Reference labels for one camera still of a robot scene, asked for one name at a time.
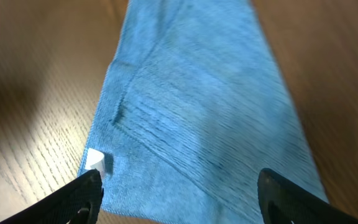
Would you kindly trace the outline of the blue microfibre cloth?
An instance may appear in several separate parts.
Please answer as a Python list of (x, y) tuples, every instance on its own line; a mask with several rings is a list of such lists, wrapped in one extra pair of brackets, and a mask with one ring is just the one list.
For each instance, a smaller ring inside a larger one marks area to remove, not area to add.
[(269, 167), (325, 199), (278, 65), (246, 0), (130, 1), (86, 143), (102, 208), (164, 223), (262, 223)]

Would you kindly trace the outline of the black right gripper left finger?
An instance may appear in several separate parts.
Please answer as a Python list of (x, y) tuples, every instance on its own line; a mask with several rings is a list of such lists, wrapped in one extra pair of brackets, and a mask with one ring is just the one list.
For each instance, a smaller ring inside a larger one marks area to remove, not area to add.
[(92, 169), (0, 224), (96, 224), (103, 196), (101, 174)]

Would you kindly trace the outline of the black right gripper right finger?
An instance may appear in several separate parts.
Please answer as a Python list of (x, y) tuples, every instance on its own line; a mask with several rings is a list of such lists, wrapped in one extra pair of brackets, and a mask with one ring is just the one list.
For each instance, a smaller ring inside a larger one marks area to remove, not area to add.
[(358, 224), (358, 219), (269, 168), (260, 171), (257, 192), (265, 224)]

